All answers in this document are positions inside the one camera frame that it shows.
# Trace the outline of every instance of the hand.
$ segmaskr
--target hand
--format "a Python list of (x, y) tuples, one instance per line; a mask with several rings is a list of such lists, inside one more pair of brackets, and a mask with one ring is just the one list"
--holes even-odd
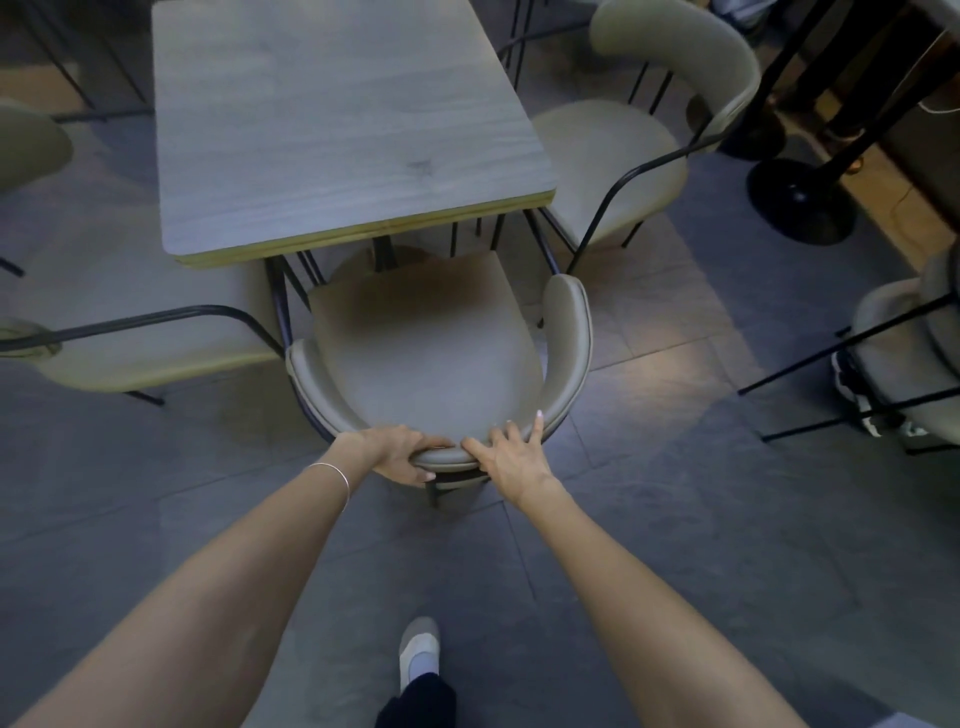
[(421, 485), (437, 477), (435, 473), (415, 467), (411, 457), (426, 449), (454, 447), (448, 438), (424, 435), (407, 425), (372, 427), (349, 434), (364, 439), (374, 471), (405, 485)]
[(499, 427), (490, 431), (490, 446), (467, 437), (460, 447), (480, 463), (500, 495), (523, 510), (531, 498), (541, 493), (563, 490), (560, 481), (550, 472), (540, 441), (543, 437), (543, 413), (537, 412), (530, 441), (523, 442), (516, 423), (507, 422), (506, 434)]

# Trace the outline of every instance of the person's left arm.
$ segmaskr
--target person's left arm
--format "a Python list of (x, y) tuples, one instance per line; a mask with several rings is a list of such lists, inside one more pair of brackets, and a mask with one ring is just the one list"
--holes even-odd
[[(355, 492), (374, 469), (432, 479), (409, 458), (451, 445), (383, 427), (340, 435), (319, 462)], [(347, 497), (333, 468), (304, 470), (154, 589), (16, 728), (239, 726)]]

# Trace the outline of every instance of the bracelet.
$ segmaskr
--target bracelet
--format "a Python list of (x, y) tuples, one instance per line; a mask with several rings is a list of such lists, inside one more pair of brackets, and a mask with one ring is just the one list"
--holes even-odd
[(310, 465), (308, 465), (308, 466), (305, 468), (305, 470), (307, 470), (307, 469), (309, 469), (309, 468), (313, 468), (315, 465), (323, 465), (323, 466), (326, 466), (326, 467), (328, 467), (328, 468), (333, 468), (333, 470), (335, 470), (337, 473), (339, 473), (339, 474), (340, 474), (340, 477), (342, 477), (342, 478), (344, 479), (344, 483), (347, 485), (347, 502), (344, 503), (344, 511), (346, 511), (346, 510), (347, 510), (347, 506), (350, 505), (350, 481), (347, 480), (347, 476), (344, 475), (344, 472), (343, 472), (342, 470), (340, 470), (337, 466), (335, 466), (335, 465), (330, 465), (329, 463), (321, 463), (321, 462), (310, 463)]

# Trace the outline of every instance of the black pants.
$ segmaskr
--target black pants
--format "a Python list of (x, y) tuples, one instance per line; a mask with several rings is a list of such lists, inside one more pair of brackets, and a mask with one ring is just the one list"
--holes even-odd
[[(812, 101), (826, 91), (905, 5), (906, 0), (854, 0), (836, 36), (797, 81), (798, 95)], [(915, 8), (898, 18), (828, 128), (838, 136), (862, 132), (939, 34), (940, 28)]]
[(400, 697), (376, 717), (376, 728), (453, 728), (457, 722), (457, 693), (440, 675), (427, 672), (414, 680)]

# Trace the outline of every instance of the person's left hand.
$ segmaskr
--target person's left hand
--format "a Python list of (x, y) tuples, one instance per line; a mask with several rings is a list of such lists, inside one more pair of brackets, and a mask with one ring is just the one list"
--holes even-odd
[(370, 448), (373, 469), (390, 480), (405, 485), (421, 485), (433, 480), (435, 473), (417, 468), (410, 458), (434, 448), (453, 448), (453, 441), (439, 435), (424, 435), (407, 425), (372, 427), (362, 435)]

